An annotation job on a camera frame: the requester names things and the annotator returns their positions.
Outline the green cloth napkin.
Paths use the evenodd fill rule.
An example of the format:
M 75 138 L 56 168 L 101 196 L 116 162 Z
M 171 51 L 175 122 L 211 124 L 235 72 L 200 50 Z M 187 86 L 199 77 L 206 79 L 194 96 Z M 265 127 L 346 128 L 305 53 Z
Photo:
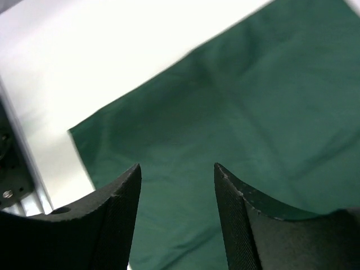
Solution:
M 359 205 L 359 16 L 273 1 L 71 128 L 96 188 L 133 164 L 133 269 L 226 269 L 220 163 L 315 213 Z

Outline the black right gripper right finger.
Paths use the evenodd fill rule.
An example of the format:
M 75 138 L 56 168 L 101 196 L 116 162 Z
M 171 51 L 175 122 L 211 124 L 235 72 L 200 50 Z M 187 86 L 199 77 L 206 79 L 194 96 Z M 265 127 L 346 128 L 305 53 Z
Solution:
M 284 204 L 220 164 L 214 185 L 229 269 L 358 269 L 359 209 L 317 215 Z

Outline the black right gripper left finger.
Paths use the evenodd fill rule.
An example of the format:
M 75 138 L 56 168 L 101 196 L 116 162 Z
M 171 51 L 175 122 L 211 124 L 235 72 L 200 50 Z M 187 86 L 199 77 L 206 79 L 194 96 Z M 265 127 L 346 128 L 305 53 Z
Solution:
M 51 214 L 1 212 L 1 269 L 126 269 L 141 167 Z

